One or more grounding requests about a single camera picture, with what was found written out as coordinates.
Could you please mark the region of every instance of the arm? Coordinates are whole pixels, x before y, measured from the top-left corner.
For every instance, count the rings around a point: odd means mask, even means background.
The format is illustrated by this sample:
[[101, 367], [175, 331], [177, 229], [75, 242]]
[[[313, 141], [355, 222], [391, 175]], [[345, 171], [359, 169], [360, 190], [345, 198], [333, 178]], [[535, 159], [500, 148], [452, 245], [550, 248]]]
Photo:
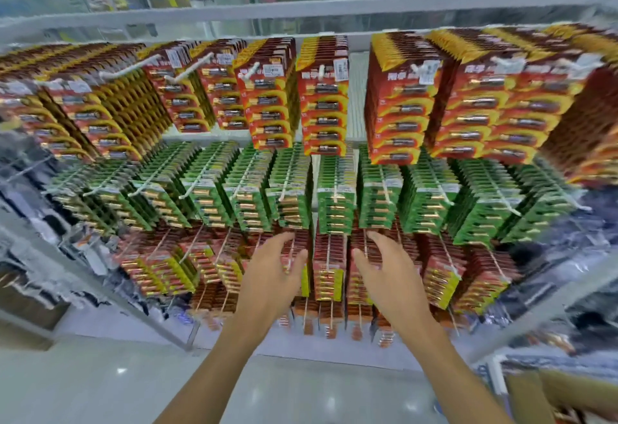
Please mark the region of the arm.
[[255, 251], [243, 276], [236, 313], [226, 321], [204, 362], [154, 424], [220, 421], [247, 360], [300, 288], [307, 251], [296, 256], [289, 274], [281, 265], [283, 244], [293, 238], [293, 233], [276, 235]]
[[354, 261], [371, 298], [423, 368], [449, 422], [513, 424], [431, 316], [423, 281], [404, 249], [379, 233], [367, 235], [382, 253], [382, 270], [357, 248]]

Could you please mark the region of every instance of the display rack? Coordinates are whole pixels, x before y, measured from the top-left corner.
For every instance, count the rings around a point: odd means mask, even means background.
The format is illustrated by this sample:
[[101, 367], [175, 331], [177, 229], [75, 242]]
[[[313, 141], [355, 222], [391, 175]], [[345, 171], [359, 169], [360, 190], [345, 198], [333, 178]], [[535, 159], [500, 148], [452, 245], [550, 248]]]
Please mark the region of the display rack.
[[[20, 38], [41, 33], [46, 29], [68, 27], [105, 27], [124, 28], [126, 25], [139, 23], [172, 24], [212, 21], [232, 21], [246, 19], [283, 19], [316, 16], [363, 15], [383, 13], [441, 12], [470, 9], [520, 8], [520, 7], [586, 7], [583, 18], [564, 19], [571, 22], [590, 22], [610, 27], [618, 0], [324, 0], [299, 1], [286, 3], [268, 3], [242, 6], [209, 6], [183, 9], [144, 9], [133, 11], [115, 11], [112, 13], [60, 14], [44, 15], [31, 18], [4, 19], [0, 23], [0, 43], [19, 42]], [[369, 39], [371, 32], [346, 33], [350, 38], [351, 51], [351, 85], [350, 115], [348, 140], [352, 144], [366, 141], [363, 118], [365, 83]], [[133, 39], [156, 41], [156, 38]], [[171, 129], [165, 135], [166, 140], [236, 140], [241, 145], [250, 140], [248, 131], [227, 132], [215, 129], [209, 133], [182, 135]], [[319, 167], [319, 158], [313, 160], [314, 171]], [[135, 309], [121, 296], [105, 289], [94, 279], [80, 262], [68, 259], [56, 247], [39, 238], [35, 231], [27, 226], [15, 214], [0, 212], [0, 242], [9, 247], [11, 252], [23, 263], [53, 263], [65, 270], [94, 292], [106, 297], [114, 307], [107, 312], [69, 311], [68, 318], [61, 322], [56, 334], [78, 333], [92, 336], [106, 336], [133, 341], [156, 341], [171, 343], [185, 351], [196, 347], [211, 348], [218, 332], [200, 327], [196, 321], [193, 325], [180, 325], [169, 328]], [[474, 336], [457, 331], [453, 342], [459, 352], [474, 364], [493, 352], [508, 345], [515, 337], [538, 327], [544, 321], [560, 315], [564, 309], [601, 288], [608, 282], [618, 279], [616, 261], [618, 252], [611, 252], [598, 266], [582, 276], [578, 282], [572, 282], [560, 288], [552, 297], [545, 300], [508, 327], [481, 326], [485, 331], [477, 331]], [[126, 321], [120, 321], [124, 312]], [[122, 331], [106, 332], [101, 325], [115, 324]], [[155, 333], [155, 338], [144, 334], [143, 326]], [[403, 344], [394, 344], [389, 349], [381, 349], [376, 344], [356, 342], [341, 337], [328, 341], [324, 337], [306, 337], [301, 332], [293, 332], [274, 327], [265, 342], [257, 350], [258, 354], [279, 357], [294, 357], [346, 364], [380, 366], [386, 368], [418, 368], [418, 363], [407, 352]]]

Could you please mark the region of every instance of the white floor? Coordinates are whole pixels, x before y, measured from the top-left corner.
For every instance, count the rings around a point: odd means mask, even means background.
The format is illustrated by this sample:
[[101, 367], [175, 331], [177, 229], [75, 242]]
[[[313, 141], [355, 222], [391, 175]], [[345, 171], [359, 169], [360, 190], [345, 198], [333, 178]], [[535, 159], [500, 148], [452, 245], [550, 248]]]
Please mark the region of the white floor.
[[[206, 352], [66, 337], [47, 352], [0, 350], [3, 424], [150, 424]], [[445, 424], [418, 372], [252, 357], [223, 423]]]

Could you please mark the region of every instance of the hand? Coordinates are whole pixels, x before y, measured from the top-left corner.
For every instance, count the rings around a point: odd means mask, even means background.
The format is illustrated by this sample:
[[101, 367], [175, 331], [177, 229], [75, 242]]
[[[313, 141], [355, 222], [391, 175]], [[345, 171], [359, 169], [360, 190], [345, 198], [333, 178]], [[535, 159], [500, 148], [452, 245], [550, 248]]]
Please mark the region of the hand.
[[285, 232], [268, 239], [258, 247], [242, 277], [234, 319], [250, 327], [261, 341], [269, 328], [290, 307], [300, 288], [300, 277], [307, 259], [301, 250], [294, 258], [290, 272], [281, 264], [283, 245], [294, 238]]
[[423, 336], [424, 330], [436, 322], [414, 263], [394, 240], [373, 231], [367, 231], [367, 237], [380, 249], [382, 269], [375, 269], [358, 248], [352, 250], [352, 256], [371, 299], [395, 331]]

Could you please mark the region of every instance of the forearm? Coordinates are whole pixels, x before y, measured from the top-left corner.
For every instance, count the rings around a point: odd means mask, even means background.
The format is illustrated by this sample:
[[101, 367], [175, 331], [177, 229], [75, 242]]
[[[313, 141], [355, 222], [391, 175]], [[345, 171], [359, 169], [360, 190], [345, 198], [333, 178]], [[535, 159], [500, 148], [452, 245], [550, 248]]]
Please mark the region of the forearm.
[[444, 330], [430, 321], [418, 334], [402, 338], [413, 353], [451, 424], [512, 424], [483, 382], [459, 356]]
[[217, 424], [260, 340], [242, 319], [228, 319], [212, 351], [154, 424]]

